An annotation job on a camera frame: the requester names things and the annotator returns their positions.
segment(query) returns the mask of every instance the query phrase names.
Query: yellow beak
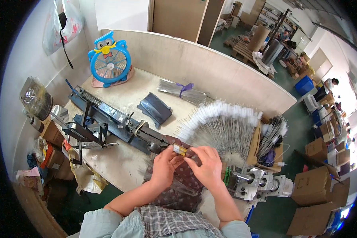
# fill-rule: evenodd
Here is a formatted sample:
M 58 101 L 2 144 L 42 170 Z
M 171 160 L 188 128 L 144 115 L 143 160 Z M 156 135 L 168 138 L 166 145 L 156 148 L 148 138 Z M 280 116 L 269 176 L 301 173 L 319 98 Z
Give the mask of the yellow beak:
M 95 50 L 95 49 L 94 49 L 94 51 L 95 51 L 95 53 L 102 52 L 104 55 L 107 55 L 107 54 L 109 53 L 109 50 L 110 50 L 111 48 L 114 48 L 115 45 L 116 45 L 116 42 L 114 42 L 113 45 L 103 46 L 102 49 L 100 49 L 100 50 Z

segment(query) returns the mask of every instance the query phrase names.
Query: white plastic bag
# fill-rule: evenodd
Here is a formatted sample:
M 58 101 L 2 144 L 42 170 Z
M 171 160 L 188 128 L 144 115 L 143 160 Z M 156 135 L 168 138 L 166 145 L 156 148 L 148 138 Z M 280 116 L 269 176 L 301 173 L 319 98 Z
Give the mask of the white plastic bag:
M 65 12 L 66 26 L 62 29 L 58 14 Z M 43 49 L 49 56 L 61 46 L 67 44 L 76 37 L 83 28 L 83 18 L 80 12 L 69 0 L 54 0 L 52 8 L 46 19 L 43 36 Z

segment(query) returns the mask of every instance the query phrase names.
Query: hand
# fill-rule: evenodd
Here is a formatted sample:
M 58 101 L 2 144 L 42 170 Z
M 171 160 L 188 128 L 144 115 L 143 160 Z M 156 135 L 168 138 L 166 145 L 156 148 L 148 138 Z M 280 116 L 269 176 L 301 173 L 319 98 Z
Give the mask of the hand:
M 173 182 L 173 172 L 184 162 L 184 156 L 173 152 L 173 146 L 168 146 L 153 160 L 151 183 L 164 191 Z
M 220 185 L 224 186 L 221 179 L 222 162 L 215 148 L 210 146 L 191 147 L 200 158 L 202 165 L 197 166 L 194 160 L 184 158 L 190 168 L 193 170 L 196 178 L 210 191 L 214 191 Z

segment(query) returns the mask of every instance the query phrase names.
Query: white table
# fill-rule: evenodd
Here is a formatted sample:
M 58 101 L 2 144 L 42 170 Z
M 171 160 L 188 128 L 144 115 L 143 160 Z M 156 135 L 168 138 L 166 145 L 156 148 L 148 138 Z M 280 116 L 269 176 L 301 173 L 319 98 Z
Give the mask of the white table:
M 81 87 L 93 96 L 124 113 L 134 112 L 133 119 L 147 121 L 150 128 L 159 133 L 175 136 L 177 126 L 180 124 L 179 121 L 189 117 L 196 106 L 176 96 L 157 91 L 156 87 L 159 84 L 159 79 L 160 77 L 156 75 L 135 69 L 133 77 L 124 84 L 109 88 L 93 88 L 91 87 L 92 76 L 90 76 Z M 140 101 L 148 95 L 148 92 L 154 93 L 172 108 L 172 116 L 159 130 L 155 128 L 153 121 L 148 116 L 136 108 L 140 104 Z M 82 114 L 82 111 L 71 101 L 66 104 L 65 108 L 69 112 L 69 121 L 72 121 L 77 113 Z M 138 169 L 142 171 L 146 170 L 147 165 L 145 160 L 149 159 L 148 156 L 124 141 L 119 140 L 114 135 L 109 136 L 107 140 L 108 143 L 118 142 L 119 145 L 103 150 L 83 150 L 83 160 L 109 183 L 123 192 L 130 191 L 141 185 L 143 175 L 138 172 Z M 75 145 L 73 138 L 71 138 L 70 142 L 72 145 Z M 208 190 L 205 190 L 202 195 L 203 202 L 200 205 L 200 211 L 214 226 L 218 227 L 219 219 L 214 208 L 214 198 Z M 243 216 L 246 217 L 251 205 L 242 200 L 234 200 Z

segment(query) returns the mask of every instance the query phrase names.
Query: cardboard tube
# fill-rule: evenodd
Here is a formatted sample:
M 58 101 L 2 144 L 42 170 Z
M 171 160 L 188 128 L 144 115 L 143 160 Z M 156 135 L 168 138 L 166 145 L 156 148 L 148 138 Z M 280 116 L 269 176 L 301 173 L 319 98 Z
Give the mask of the cardboard tube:
M 258 29 L 255 31 L 255 34 L 252 36 L 252 39 L 248 44 L 248 49 L 252 51 L 259 51 L 270 31 L 270 29 L 262 25 L 258 26 Z

